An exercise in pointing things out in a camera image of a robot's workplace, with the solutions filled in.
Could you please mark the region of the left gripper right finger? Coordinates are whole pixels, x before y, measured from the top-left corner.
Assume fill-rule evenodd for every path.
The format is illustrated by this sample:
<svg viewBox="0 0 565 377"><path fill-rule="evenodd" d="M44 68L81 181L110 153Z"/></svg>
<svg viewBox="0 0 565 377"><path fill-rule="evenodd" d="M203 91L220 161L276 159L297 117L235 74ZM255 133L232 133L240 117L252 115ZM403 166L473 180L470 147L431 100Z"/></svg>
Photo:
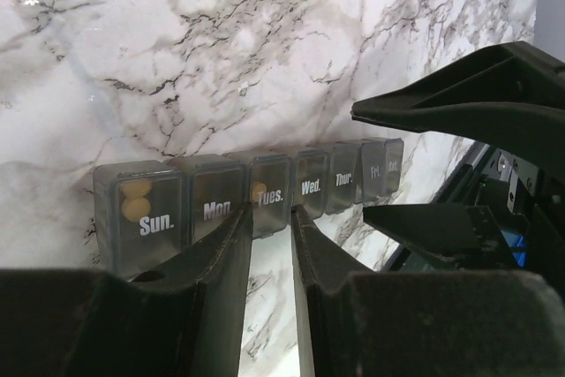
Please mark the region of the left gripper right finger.
<svg viewBox="0 0 565 377"><path fill-rule="evenodd" d="M304 376L561 376L564 306L517 269L375 272L291 212Z"/></svg>

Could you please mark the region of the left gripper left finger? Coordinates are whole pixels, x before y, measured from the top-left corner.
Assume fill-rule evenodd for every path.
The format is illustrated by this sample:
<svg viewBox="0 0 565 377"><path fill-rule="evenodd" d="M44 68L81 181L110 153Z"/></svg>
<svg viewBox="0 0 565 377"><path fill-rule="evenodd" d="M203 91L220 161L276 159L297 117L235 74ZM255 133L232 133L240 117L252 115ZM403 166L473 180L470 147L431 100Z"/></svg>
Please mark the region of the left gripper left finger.
<svg viewBox="0 0 565 377"><path fill-rule="evenodd" d="M2 375L236 375L252 230L243 205L131 281L95 269L3 270Z"/></svg>

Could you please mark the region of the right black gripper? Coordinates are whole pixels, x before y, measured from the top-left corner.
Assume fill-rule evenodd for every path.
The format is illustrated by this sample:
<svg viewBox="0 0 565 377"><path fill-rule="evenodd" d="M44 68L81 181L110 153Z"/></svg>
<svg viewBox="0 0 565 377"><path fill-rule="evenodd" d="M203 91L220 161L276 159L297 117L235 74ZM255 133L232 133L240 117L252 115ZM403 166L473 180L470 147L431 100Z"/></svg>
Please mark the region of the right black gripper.
<svg viewBox="0 0 565 377"><path fill-rule="evenodd" d="M355 102L358 121L469 134L507 178L462 204L363 209L364 223L436 269L517 269L564 292L564 63L524 41L479 49L407 87Z"/></svg>

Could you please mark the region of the grey weekly pill organizer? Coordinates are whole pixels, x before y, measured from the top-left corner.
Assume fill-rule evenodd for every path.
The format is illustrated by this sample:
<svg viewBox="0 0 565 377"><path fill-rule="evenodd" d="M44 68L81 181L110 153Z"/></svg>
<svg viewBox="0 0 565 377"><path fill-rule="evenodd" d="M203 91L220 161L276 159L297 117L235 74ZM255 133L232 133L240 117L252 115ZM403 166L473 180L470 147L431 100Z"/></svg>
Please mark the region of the grey weekly pill organizer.
<svg viewBox="0 0 565 377"><path fill-rule="evenodd" d="M176 256L245 203L255 238L284 230L290 210L312 218L371 206L400 186L402 139L367 138L94 170L94 225L102 263L124 278Z"/></svg>

